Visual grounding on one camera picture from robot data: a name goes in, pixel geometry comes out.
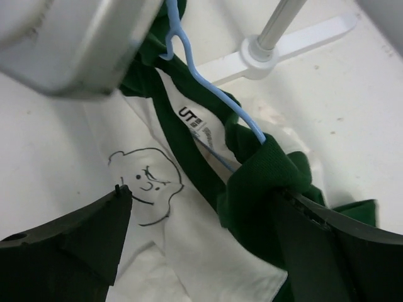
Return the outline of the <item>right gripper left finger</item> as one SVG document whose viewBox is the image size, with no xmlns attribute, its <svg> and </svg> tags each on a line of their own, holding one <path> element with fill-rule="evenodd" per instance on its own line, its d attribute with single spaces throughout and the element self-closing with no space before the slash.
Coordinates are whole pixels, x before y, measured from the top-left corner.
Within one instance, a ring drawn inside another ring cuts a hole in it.
<svg viewBox="0 0 403 302">
<path fill-rule="evenodd" d="M 60 252 L 94 272 L 108 285 L 116 280 L 132 210 L 132 192 L 126 185 L 101 199 L 44 225 L 1 241 L 1 253 L 10 264 L 31 260 L 34 251 Z"/>
</svg>

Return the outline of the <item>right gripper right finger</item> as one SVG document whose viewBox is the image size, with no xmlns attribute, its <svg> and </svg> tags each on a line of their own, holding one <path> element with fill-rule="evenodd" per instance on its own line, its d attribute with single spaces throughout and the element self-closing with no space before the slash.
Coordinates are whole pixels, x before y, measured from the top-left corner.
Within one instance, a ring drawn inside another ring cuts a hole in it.
<svg viewBox="0 0 403 302">
<path fill-rule="evenodd" d="M 402 235 L 286 191 L 273 221 L 296 301 L 402 301 Z"/>
</svg>

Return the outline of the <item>green and white t shirt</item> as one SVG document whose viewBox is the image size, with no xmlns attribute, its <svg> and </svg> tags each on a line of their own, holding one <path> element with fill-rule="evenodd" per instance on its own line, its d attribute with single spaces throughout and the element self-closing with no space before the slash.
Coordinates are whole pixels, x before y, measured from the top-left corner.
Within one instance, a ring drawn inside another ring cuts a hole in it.
<svg viewBox="0 0 403 302">
<path fill-rule="evenodd" d="M 145 241 L 118 290 L 132 301 L 295 301 L 268 205 L 277 189 L 317 204 L 312 153 L 291 129 L 244 121 L 166 53 L 164 5 L 117 93 L 84 107 L 113 179 L 132 192 Z"/>
</svg>

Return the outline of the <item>light blue hanger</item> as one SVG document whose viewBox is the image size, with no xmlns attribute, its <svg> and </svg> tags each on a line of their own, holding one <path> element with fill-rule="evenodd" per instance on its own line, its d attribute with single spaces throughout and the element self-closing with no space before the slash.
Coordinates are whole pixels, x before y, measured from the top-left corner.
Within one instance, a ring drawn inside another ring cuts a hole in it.
<svg viewBox="0 0 403 302">
<path fill-rule="evenodd" d="M 167 15 L 169 19 L 169 30 L 165 37 L 166 42 L 166 53 L 161 54 L 160 58 L 166 61 L 170 61 L 174 58 L 174 47 L 172 39 L 177 36 L 183 46 L 186 64 L 191 76 L 194 80 L 202 85 L 205 89 L 212 92 L 216 97 L 218 97 L 223 103 L 225 103 L 238 117 L 240 117 L 247 126 L 251 129 L 255 137 L 258 139 L 259 143 L 262 145 L 266 141 L 264 133 L 261 131 L 257 123 L 238 105 L 233 99 L 228 97 L 226 93 L 220 90 L 218 87 L 214 86 L 211 82 L 207 81 L 200 73 L 197 71 L 194 60 L 193 53 L 191 49 L 191 43 L 181 26 L 181 19 L 179 15 L 178 2 L 175 0 L 164 1 L 167 7 Z"/>
</svg>

